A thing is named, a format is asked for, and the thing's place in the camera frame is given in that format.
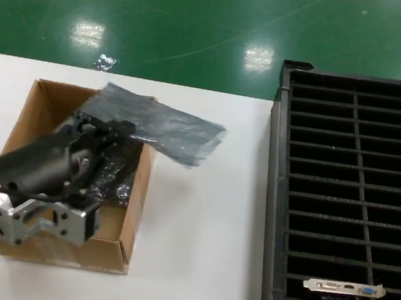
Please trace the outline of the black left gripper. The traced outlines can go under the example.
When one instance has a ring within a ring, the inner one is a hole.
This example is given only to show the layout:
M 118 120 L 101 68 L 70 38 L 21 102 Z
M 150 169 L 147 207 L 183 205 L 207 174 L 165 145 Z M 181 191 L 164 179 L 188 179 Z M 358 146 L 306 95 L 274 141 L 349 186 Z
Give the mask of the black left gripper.
M 73 129 L 82 135 L 44 135 L 0 156 L 0 186 L 13 205 L 41 194 L 46 196 L 43 202 L 67 203 L 72 208 L 97 204 L 80 191 L 96 192 L 110 180 L 118 137 L 129 137 L 136 126 L 130 121 L 101 121 L 84 112 L 76 112 L 74 119 Z

